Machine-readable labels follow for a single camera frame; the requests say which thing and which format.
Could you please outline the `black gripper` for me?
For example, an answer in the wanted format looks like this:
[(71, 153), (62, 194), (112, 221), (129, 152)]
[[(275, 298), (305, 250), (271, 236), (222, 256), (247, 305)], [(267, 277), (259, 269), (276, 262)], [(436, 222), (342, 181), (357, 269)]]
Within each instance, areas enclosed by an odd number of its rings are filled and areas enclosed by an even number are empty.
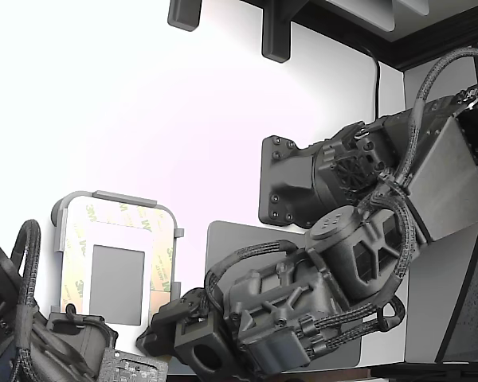
[(252, 271), (207, 313), (206, 292), (194, 288), (161, 306), (153, 318), (190, 318), (176, 325), (174, 350), (198, 376), (273, 376), (335, 350), (341, 326), (318, 321), (339, 313), (324, 274), (310, 262)]

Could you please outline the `grey gripper block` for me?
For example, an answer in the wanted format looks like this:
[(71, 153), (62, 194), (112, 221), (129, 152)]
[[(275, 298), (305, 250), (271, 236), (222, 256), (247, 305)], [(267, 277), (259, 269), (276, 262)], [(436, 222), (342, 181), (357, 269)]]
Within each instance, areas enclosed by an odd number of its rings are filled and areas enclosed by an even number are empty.
[[(145, 355), (175, 355), (176, 321), (162, 314), (154, 314), (150, 325), (137, 338), (137, 348)], [(71, 345), (97, 376), (104, 350), (115, 348), (118, 333), (99, 315), (83, 315), (73, 304), (66, 311), (49, 315), (47, 329)]]

